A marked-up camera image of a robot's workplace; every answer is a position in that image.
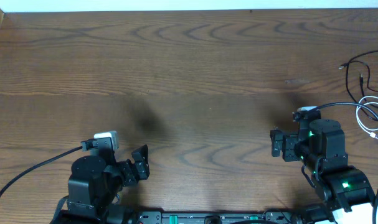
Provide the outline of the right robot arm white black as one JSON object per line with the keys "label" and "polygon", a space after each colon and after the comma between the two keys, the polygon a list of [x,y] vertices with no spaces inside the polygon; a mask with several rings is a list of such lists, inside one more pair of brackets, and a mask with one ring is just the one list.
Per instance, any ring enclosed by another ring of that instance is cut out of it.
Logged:
{"label": "right robot arm white black", "polygon": [[322,205],[309,206],[292,214],[292,223],[338,223],[334,212],[355,211],[356,205],[372,206],[376,195],[365,173],[348,164],[345,135],[338,121],[302,119],[297,133],[270,131],[272,156],[286,162],[301,161],[302,168]]}

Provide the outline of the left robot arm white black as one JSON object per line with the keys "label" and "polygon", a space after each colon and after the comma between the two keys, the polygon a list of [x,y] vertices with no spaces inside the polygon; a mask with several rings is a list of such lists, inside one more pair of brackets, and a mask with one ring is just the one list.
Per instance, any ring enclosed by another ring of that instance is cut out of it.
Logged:
{"label": "left robot arm white black", "polygon": [[69,195],[59,201],[52,223],[138,223],[138,213],[113,201],[124,187],[148,179],[148,146],[134,150],[129,159],[118,162],[109,145],[95,146],[89,156],[71,167]]}

